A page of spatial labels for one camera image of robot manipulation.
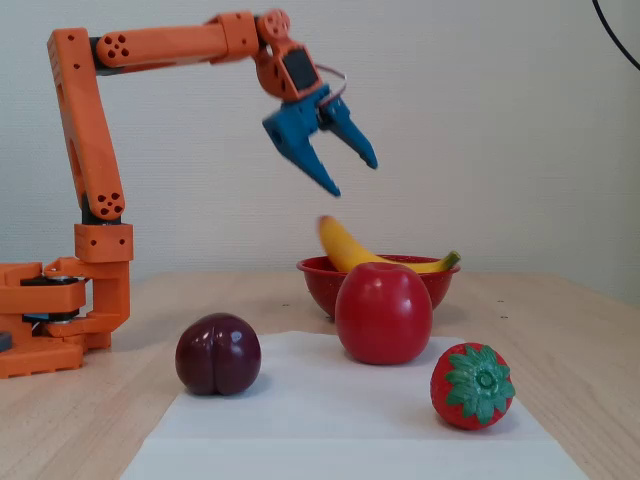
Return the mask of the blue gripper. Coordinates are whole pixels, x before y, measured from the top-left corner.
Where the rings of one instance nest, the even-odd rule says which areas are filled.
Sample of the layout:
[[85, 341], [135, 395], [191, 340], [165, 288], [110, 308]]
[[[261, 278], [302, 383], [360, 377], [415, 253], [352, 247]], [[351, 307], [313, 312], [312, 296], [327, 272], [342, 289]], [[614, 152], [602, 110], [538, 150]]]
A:
[[[323, 84], [317, 91], [302, 100], [283, 102], [280, 108], [262, 121], [262, 125], [276, 149], [288, 157], [309, 178], [334, 197], [341, 192], [319, 160], [310, 137], [318, 130], [318, 103], [330, 92]], [[336, 97], [319, 108], [324, 130], [331, 131], [371, 169], [378, 168], [378, 160], [372, 144], [351, 120], [346, 103]]]

